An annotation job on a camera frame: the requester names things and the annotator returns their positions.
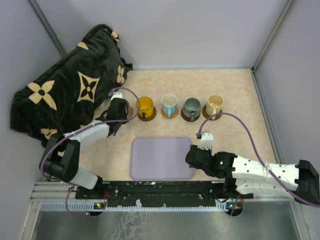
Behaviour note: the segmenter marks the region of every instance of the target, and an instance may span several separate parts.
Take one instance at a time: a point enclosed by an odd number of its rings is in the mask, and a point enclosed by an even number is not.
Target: mug
[[[161,103],[163,112],[167,114],[168,117],[171,117],[172,114],[174,114],[177,110],[178,98],[175,95],[169,93],[162,97]]]
[[[152,114],[154,114],[154,102],[150,97],[143,96],[139,98],[140,102],[140,110],[139,110],[139,115],[143,119],[150,118]]]
[[[213,94],[208,98],[206,103],[205,111],[210,116],[217,114],[221,111],[222,105],[224,104],[224,99],[218,94]]]
[[[183,105],[182,111],[191,122],[194,122],[195,118],[201,113],[201,103],[194,97],[188,98]]]

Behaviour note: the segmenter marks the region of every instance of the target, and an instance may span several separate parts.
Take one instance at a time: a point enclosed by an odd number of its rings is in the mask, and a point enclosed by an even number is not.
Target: wooden coaster
[[[207,119],[208,117],[210,117],[211,115],[209,115],[207,112],[206,112],[206,109],[207,109],[207,105],[204,105],[203,108],[202,108],[202,115]],[[219,116],[216,116],[214,119],[210,119],[210,121],[215,121],[215,120],[218,120],[219,118],[221,118],[221,115]]]
[[[171,116],[168,116],[167,114],[165,114],[164,110],[161,108],[161,115],[165,119],[174,119],[174,118],[176,118],[178,116],[178,114],[179,114],[179,109],[178,108],[176,108],[175,112]]]
[[[200,118],[200,115],[197,116],[196,118],[194,118],[194,122],[197,121],[199,118]],[[184,111],[181,109],[181,117],[183,118],[183,120],[187,121],[187,122],[190,122],[192,123],[192,121],[190,120],[190,118],[188,118],[185,114],[184,114]]]
[[[130,119],[134,116],[134,110],[133,108],[130,106],[128,109],[128,114],[126,115],[126,119]]]
[[[140,116],[140,115],[138,114],[138,118],[139,118],[141,121],[149,122],[149,121],[153,120],[153,119],[156,117],[156,115],[157,115],[157,109],[155,108],[155,106],[153,106],[153,114],[152,114],[150,117],[144,119],[142,116]]]

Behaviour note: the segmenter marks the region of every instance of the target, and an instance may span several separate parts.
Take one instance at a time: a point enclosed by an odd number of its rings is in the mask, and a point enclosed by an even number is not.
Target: pillow
[[[89,124],[95,109],[132,70],[120,57],[118,41],[107,25],[93,27],[73,51],[14,94],[10,128],[46,145],[54,133]]]

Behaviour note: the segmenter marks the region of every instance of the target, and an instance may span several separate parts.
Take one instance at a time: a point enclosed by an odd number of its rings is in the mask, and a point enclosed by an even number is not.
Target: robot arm
[[[213,137],[203,132],[199,145],[192,145],[185,161],[192,168],[203,170],[208,176],[225,179],[225,191],[237,191],[241,195],[273,195],[292,198],[269,173],[272,170],[278,179],[297,196],[320,204],[319,174],[309,161],[296,164],[266,163],[247,159],[229,152],[211,155]]]
[[[43,171],[65,183],[79,185],[90,190],[93,189],[102,179],[79,167],[80,151],[100,139],[115,134],[121,124],[125,124],[126,122],[113,122],[110,124],[98,123],[112,120],[125,120],[127,119],[127,111],[128,102],[122,98],[122,93],[113,93],[107,116],[97,118],[90,124],[93,125],[93,127],[70,137],[57,147],[45,161]],[[61,139],[69,135],[72,135],[72,133],[66,133],[64,135],[56,133],[50,137],[42,155],[39,168],[49,150]]]

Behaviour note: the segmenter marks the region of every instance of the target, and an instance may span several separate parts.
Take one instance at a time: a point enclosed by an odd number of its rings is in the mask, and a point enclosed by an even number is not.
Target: white wall
[[[10,104],[16,91],[60,57],[26,0],[1,1],[0,33],[0,239],[15,240],[44,149],[9,129]]]
[[[37,0],[65,49],[97,24],[135,68],[252,67],[286,0]]]
[[[295,1],[258,77],[286,163],[320,172],[320,1]],[[320,239],[320,210],[310,207]]]

